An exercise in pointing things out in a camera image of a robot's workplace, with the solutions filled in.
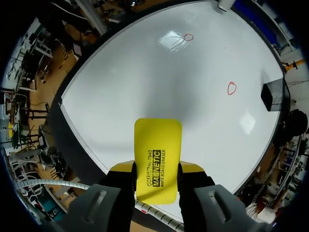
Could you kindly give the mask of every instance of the white table surface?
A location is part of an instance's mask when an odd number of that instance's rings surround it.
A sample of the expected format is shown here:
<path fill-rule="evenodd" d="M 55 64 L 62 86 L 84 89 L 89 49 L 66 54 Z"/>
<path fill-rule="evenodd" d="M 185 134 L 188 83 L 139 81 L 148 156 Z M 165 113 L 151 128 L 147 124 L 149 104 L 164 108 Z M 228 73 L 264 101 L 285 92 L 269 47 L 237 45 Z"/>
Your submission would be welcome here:
<path fill-rule="evenodd" d="M 282 71 L 250 25 L 215 9 L 203 1 L 151 14 L 110 38 L 74 76 L 61 109 L 102 171 L 134 159 L 134 123 L 143 117 L 180 120 L 181 160 L 230 192 L 255 169 L 279 119 L 266 110 L 262 86 Z M 182 221 L 178 201 L 156 207 Z"/>

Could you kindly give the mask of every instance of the red circle marking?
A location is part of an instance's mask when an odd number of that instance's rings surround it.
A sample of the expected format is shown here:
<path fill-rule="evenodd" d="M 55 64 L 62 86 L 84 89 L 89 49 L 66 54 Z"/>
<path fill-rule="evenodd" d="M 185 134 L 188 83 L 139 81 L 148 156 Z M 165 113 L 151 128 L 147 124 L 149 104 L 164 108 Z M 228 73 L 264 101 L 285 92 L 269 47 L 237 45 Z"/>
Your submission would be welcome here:
<path fill-rule="evenodd" d="M 193 35 L 192 35 L 192 34 L 185 34 L 185 35 L 183 36 L 183 39 L 184 39 L 185 41 L 191 41 L 191 40 L 193 40 Z"/>
<path fill-rule="evenodd" d="M 230 87 L 231 87 L 231 86 L 235 86 L 235 89 L 234 89 L 233 92 L 230 92 Z M 237 89 L 237 85 L 236 85 L 234 82 L 231 81 L 231 82 L 228 84 L 228 87 L 227 87 L 227 94 L 228 94 L 228 95 L 234 94 L 234 93 L 236 92 L 236 89 Z"/>

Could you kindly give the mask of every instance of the magnetic whiteboard eraser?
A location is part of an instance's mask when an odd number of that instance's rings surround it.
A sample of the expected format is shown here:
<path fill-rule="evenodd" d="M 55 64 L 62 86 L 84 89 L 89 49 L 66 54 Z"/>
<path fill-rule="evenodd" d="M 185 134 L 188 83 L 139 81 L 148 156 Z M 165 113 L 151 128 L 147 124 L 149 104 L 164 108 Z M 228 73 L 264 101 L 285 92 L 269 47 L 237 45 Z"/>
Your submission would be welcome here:
<path fill-rule="evenodd" d="M 182 125 L 176 119 L 140 118 L 134 126 L 137 199 L 147 204 L 176 200 Z"/>

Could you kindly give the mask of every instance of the table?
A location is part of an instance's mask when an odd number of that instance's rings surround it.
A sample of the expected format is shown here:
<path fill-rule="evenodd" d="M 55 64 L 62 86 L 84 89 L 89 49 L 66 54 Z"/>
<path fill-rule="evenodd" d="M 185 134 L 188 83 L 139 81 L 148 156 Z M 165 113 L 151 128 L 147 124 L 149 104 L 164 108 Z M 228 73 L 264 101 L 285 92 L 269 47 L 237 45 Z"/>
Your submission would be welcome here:
<path fill-rule="evenodd" d="M 268 112 L 260 94 L 263 84 L 283 78 L 282 66 L 264 37 L 235 12 L 214 10 L 215 1 L 181 3 L 143 12 L 130 27 L 107 32 L 62 83 L 48 121 L 68 163 L 78 161 L 65 150 L 83 149 L 90 157 L 84 169 L 94 162 L 106 173 L 134 159 L 137 119 L 176 118 L 183 125 L 181 160 L 235 192 L 277 128 L 281 114 Z M 76 173 L 83 181 L 85 170 Z M 178 200 L 156 207 L 182 221 Z"/>

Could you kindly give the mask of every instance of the white cable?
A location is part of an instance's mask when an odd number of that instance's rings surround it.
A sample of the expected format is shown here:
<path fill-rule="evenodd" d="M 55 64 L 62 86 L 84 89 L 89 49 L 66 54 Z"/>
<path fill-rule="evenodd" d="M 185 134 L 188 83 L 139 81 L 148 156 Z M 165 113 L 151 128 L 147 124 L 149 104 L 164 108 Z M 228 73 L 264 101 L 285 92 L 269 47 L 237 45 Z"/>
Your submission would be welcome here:
<path fill-rule="evenodd" d="M 81 16 L 79 16 L 79 15 L 77 15 L 77 14 L 73 14 L 73 13 L 71 13 L 71 12 L 69 12 L 69 11 L 63 9 L 61 6 L 58 6 L 58 5 L 57 5 L 56 3 L 54 3 L 54 2 L 51 2 L 51 4 L 55 5 L 56 7 L 58 7 L 59 9 L 63 10 L 64 12 L 66 12 L 66 13 L 68 13 L 68 14 L 71 14 L 71 15 L 73 15 L 73 16 L 75 16 L 75 17 L 82 18 L 82 19 L 88 21 L 88 19 L 86 19 L 86 18 L 84 18 L 84 17 L 81 17 Z"/>
<path fill-rule="evenodd" d="M 27 172 L 27 173 L 21 174 L 21 175 L 17 176 L 17 179 L 18 179 L 18 181 L 28 180 L 29 178 L 37 179 L 35 176 L 29 175 L 29 174 L 32 174 L 32 173 L 37 173 L 37 172 L 36 171 L 32 171 L 32 172 Z M 31 201 L 32 197 L 38 197 L 39 195 L 41 195 L 42 194 L 42 190 L 43 190 L 42 186 L 40 186 L 37 189 L 33 189 L 32 187 L 29 187 L 29 191 L 27 191 L 24 188 L 20 189 L 20 191 L 21 191 L 23 196 L 28 196 L 29 192 L 32 191 L 32 195 L 29 197 L 30 201 Z"/>
<path fill-rule="evenodd" d="M 89 185 L 84 185 L 80 183 L 65 181 L 65 180 L 49 180 L 49 179 L 35 179 L 35 180 L 26 180 L 15 183 L 15 189 L 20 189 L 32 185 L 62 185 L 68 187 L 74 187 L 78 189 L 87 190 Z"/>
<path fill-rule="evenodd" d="M 143 213 L 146 212 L 147 214 L 150 214 L 165 225 L 169 226 L 174 231 L 184 232 L 184 227 L 182 223 L 170 218 L 168 215 L 162 213 L 160 210 L 157 210 L 146 203 L 135 200 L 135 208 L 142 211 Z"/>
<path fill-rule="evenodd" d="M 74 187 L 78 189 L 84 189 L 87 190 L 90 186 L 84 185 L 80 183 L 65 181 L 65 180 L 49 180 L 49 179 L 35 179 L 35 180 L 27 180 L 15 183 L 15 189 L 20 189 L 32 185 L 62 185 L 62 186 L 68 186 L 68 187 Z M 162 213 L 160 210 L 157 210 L 150 205 L 147 205 L 141 201 L 135 200 L 135 208 L 142 211 L 143 213 L 146 212 L 150 214 L 151 216 L 155 217 L 165 225 L 169 226 L 173 230 L 177 232 L 183 232 L 184 227 L 183 224 L 170 218 L 168 215 Z"/>

